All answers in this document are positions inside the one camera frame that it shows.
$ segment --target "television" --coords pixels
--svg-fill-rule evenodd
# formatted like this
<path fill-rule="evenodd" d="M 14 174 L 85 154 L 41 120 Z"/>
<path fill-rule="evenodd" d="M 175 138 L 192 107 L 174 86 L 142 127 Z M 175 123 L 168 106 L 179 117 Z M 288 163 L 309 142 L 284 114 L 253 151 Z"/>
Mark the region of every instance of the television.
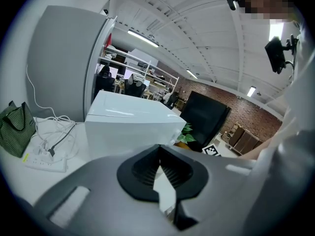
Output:
<path fill-rule="evenodd" d="M 230 107 L 192 91 L 181 113 L 181 118 L 191 124 L 190 134 L 196 139 L 196 142 L 190 142 L 188 146 L 201 152 L 218 134 L 230 110 Z"/>

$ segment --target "green tote bag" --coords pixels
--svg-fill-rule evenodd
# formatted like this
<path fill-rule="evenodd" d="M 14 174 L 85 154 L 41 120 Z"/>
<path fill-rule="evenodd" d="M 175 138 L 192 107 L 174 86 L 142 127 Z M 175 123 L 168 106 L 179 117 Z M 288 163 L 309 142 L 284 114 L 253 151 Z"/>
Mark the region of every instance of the green tote bag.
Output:
<path fill-rule="evenodd" d="M 22 157 L 35 131 L 35 121 L 25 102 L 16 107 L 11 101 L 0 114 L 0 145 L 11 155 Z"/>

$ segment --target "potted plant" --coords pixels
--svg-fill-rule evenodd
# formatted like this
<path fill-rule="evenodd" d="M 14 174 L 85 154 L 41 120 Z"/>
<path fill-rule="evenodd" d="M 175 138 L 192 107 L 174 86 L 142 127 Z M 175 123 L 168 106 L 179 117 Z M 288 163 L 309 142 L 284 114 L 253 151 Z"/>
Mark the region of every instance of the potted plant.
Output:
<path fill-rule="evenodd" d="M 190 149 L 187 143 L 195 141 L 195 138 L 190 134 L 191 131 L 192 131 L 191 124 L 187 122 L 181 134 L 177 138 L 175 145 L 181 148 Z"/>

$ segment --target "white countertop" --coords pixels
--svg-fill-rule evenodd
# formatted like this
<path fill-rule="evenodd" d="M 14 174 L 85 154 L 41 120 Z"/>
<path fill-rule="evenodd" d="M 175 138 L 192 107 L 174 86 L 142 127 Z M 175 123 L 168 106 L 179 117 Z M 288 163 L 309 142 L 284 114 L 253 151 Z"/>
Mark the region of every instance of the white countertop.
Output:
<path fill-rule="evenodd" d="M 38 130 L 40 133 L 54 131 L 56 126 L 54 121 L 48 120 L 39 123 Z M 35 170 L 23 165 L 22 160 L 25 154 L 32 153 L 34 146 L 38 144 L 39 140 L 36 138 L 33 138 L 29 143 L 22 158 L 17 158 L 0 147 L 1 171 L 13 194 L 34 205 L 37 199 L 50 187 L 91 160 L 84 124 L 77 124 L 73 131 L 77 132 L 76 145 L 79 147 L 79 151 L 75 157 L 67 160 L 65 173 Z M 65 143 L 72 145 L 73 140 Z"/>

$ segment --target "green leaves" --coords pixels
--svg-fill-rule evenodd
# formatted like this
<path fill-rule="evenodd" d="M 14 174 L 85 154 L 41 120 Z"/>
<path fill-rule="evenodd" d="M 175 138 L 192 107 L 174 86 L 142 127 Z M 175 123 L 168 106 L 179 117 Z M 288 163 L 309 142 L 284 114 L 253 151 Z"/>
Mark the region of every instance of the green leaves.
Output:
<path fill-rule="evenodd" d="M 192 131 L 192 128 L 186 127 L 186 126 L 183 128 L 183 132 L 189 132 L 189 131 Z"/>
<path fill-rule="evenodd" d="M 192 137 L 191 134 L 187 134 L 187 135 L 185 136 L 185 140 L 186 140 L 187 142 L 194 142 L 194 141 L 195 141 L 195 138 Z"/>
<path fill-rule="evenodd" d="M 177 138 L 177 140 L 181 141 L 184 138 L 185 138 L 185 136 L 181 133 L 180 136 Z"/>
<path fill-rule="evenodd" d="M 187 144 L 189 142 L 194 142 L 195 138 L 192 137 L 191 134 L 189 134 L 190 131 L 192 131 L 192 128 L 191 128 L 190 123 L 187 122 L 180 136 L 177 138 L 177 140 L 181 141 L 184 144 Z"/>

